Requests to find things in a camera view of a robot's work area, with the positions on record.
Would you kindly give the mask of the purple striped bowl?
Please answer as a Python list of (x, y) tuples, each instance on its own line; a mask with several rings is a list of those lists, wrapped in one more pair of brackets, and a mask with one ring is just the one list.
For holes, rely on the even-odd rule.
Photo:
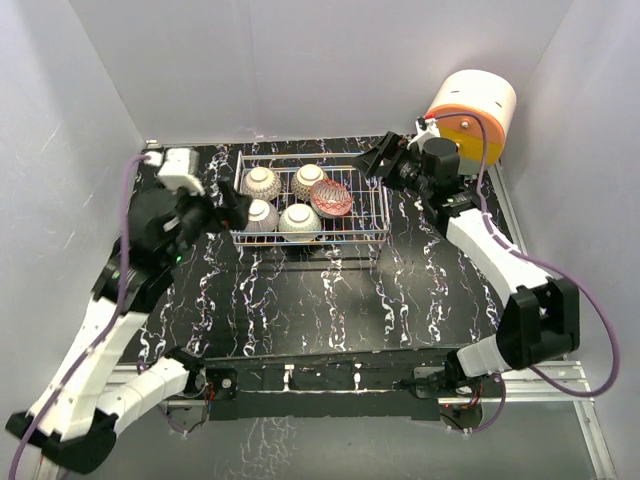
[(279, 223), (276, 207), (261, 199), (254, 199), (249, 207), (249, 220), (244, 231), (249, 233), (274, 232)]

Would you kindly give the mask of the brown spoke patterned bowl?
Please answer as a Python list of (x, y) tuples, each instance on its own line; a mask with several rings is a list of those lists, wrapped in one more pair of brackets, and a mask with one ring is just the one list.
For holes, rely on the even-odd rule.
[(276, 199), (281, 190), (280, 176), (266, 167), (249, 170), (242, 180), (242, 192), (253, 199), (270, 202)]

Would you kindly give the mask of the red patterned bowl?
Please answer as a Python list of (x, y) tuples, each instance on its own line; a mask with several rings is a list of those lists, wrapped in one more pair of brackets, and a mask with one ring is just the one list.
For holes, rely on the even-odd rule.
[(310, 203), (323, 218), (338, 218), (351, 212), (352, 195), (341, 183), (331, 179), (316, 182), (310, 190)]

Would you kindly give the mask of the green patterned bowl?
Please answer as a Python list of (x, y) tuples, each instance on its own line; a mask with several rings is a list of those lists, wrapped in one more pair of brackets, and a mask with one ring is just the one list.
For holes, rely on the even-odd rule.
[(321, 219), (306, 204), (292, 204), (281, 214), (278, 231), (289, 242), (311, 242), (322, 229)]

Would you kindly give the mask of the brown scale patterned bowl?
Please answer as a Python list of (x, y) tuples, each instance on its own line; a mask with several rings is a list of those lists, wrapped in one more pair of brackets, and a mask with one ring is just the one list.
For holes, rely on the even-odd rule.
[(316, 164), (306, 164), (300, 167), (291, 180), (291, 191), (301, 202), (308, 202), (311, 187), (327, 178), (326, 172)]

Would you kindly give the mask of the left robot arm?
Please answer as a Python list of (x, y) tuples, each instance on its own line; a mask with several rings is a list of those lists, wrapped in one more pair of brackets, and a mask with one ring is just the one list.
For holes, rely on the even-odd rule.
[(42, 396), (5, 425), (18, 448), (40, 449), (54, 465), (77, 474), (95, 471), (119, 435), (165, 399), (200, 396), (202, 361), (176, 347), (112, 392), (105, 387), (129, 341), (172, 285), (173, 271), (206, 233), (242, 230), (252, 199), (226, 179), (222, 201), (185, 187), (149, 188), (124, 207), (122, 232), (101, 271), (80, 330)]

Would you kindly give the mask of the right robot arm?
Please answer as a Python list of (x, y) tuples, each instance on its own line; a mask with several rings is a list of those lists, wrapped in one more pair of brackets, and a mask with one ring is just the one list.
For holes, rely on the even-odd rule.
[(482, 377), (575, 351), (580, 320), (575, 283), (525, 260), (482, 211), (479, 195), (458, 173), (459, 162), (451, 140), (435, 137), (417, 146), (389, 132), (352, 164), (387, 188), (416, 194), (428, 223), (471, 260), (502, 301), (494, 335), (449, 352), (442, 371), (416, 382), (466, 397)]

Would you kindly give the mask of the round drawer cabinet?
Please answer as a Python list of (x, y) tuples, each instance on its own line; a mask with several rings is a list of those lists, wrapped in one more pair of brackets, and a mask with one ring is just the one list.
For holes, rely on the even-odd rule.
[(507, 80), (487, 71), (466, 69), (446, 78), (426, 116), (438, 116), (441, 136), (457, 144), (459, 173), (474, 175), (480, 171), (483, 134), (488, 140), (486, 166), (500, 159), (516, 105), (516, 91)]

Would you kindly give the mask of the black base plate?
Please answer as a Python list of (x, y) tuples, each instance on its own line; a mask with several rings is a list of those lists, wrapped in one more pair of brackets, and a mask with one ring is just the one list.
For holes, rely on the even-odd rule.
[(488, 376), (447, 380), (446, 348), (209, 358), (213, 420), (404, 417), (438, 421), (445, 406), (472, 411), (501, 388)]

